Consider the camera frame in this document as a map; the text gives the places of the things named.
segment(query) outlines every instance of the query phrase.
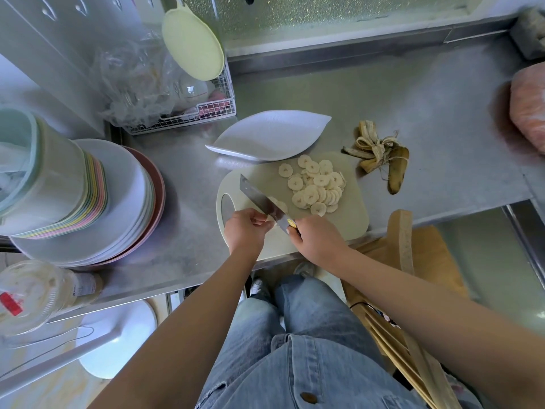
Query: red label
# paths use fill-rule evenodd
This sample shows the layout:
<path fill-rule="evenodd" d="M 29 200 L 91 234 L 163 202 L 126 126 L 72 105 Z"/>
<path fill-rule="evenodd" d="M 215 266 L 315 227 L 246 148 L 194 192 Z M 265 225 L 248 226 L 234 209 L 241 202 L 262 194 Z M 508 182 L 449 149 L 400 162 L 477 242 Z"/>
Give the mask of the red label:
<path fill-rule="evenodd" d="M 13 300 L 13 297 L 10 296 L 9 293 L 3 292 L 0 294 L 0 302 L 13 316 L 17 316 L 19 313 L 23 312 L 21 306 Z"/>

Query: white cutting board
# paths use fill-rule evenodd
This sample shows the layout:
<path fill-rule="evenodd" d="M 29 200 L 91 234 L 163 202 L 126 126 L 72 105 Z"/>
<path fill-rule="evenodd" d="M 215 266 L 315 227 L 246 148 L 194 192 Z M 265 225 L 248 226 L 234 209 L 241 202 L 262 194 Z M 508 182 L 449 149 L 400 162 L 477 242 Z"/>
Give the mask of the white cutting board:
<path fill-rule="evenodd" d="M 342 172 L 347 182 L 341 200 L 338 203 L 337 211 L 325 214 L 325 217 L 335 224 L 344 240 L 349 241 L 361 237 L 369 226 L 369 216 L 367 215 L 364 200 L 354 175 L 354 167 L 350 164 L 353 157 L 339 152 L 328 152 L 317 155 L 310 154 L 310 157 L 317 162 L 329 159 L 333 163 L 333 170 Z M 223 178 L 216 199 L 217 223 L 223 239 L 225 239 L 225 227 L 223 226 L 221 216 L 221 199 L 223 195 L 227 194 L 231 198 L 235 210 L 249 207 L 257 209 L 240 190 L 240 174 L 248 178 L 252 185 L 265 195 L 274 196 L 279 201 L 285 202 L 288 206 L 288 215 L 291 218 L 297 220 L 311 214 L 309 209 L 299 209 L 293 204 L 293 191 L 288 188 L 288 179 L 278 175 L 278 167 L 281 164 L 290 164 L 293 167 L 294 173 L 301 172 L 302 170 L 297 165 L 297 158 L 294 158 L 234 170 Z M 297 248 L 292 244 L 289 236 L 278 226 L 275 226 L 266 234 L 265 245 L 258 260 L 270 260 L 295 252 L 297 252 Z"/>

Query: wire dish rack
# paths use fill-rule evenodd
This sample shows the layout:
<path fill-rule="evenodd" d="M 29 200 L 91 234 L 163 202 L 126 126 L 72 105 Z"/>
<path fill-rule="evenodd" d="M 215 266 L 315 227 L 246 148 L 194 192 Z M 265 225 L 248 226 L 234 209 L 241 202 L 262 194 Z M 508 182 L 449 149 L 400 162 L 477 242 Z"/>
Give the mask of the wire dish rack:
<path fill-rule="evenodd" d="M 219 90 L 225 98 L 203 102 L 197 105 L 196 110 L 191 113 L 161 118 L 159 119 L 159 122 L 153 126 L 139 125 L 135 128 L 125 126 L 124 129 L 131 135 L 142 135 L 143 133 L 157 132 L 165 129 L 178 128 L 180 126 L 196 125 L 197 123 L 235 116 L 235 93 L 227 60 L 225 60 L 225 66 L 223 67 L 221 74 L 212 80 L 212 83 L 214 83 L 216 90 Z"/>

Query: knife blade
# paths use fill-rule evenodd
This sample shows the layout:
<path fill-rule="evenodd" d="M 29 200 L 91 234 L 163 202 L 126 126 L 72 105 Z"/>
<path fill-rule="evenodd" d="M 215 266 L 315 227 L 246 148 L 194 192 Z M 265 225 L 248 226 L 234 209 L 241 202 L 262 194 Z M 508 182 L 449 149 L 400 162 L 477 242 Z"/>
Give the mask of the knife blade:
<path fill-rule="evenodd" d="M 286 215 L 279 207 L 277 207 L 276 204 L 267 197 L 267 195 L 252 185 L 250 181 L 248 181 L 248 179 L 242 174 L 240 174 L 240 190 L 257 206 L 257 208 L 263 211 L 264 214 L 272 216 L 278 226 L 286 234 L 288 233 L 288 227 L 293 227 L 297 230 L 299 236 L 301 236 L 295 221 Z"/>

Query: shirt button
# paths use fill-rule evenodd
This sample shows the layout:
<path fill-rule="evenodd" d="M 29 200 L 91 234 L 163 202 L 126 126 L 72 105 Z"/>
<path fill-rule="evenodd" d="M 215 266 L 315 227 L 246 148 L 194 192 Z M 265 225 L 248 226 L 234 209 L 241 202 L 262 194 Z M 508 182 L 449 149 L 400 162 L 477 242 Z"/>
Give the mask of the shirt button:
<path fill-rule="evenodd" d="M 309 392 L 302 392 L 301 397 L 303 400 L 307 403 L 310 403 L 312 405 L 316 405 L 318 403 L 318 398 L 316 395 L 309 393 Z"/>

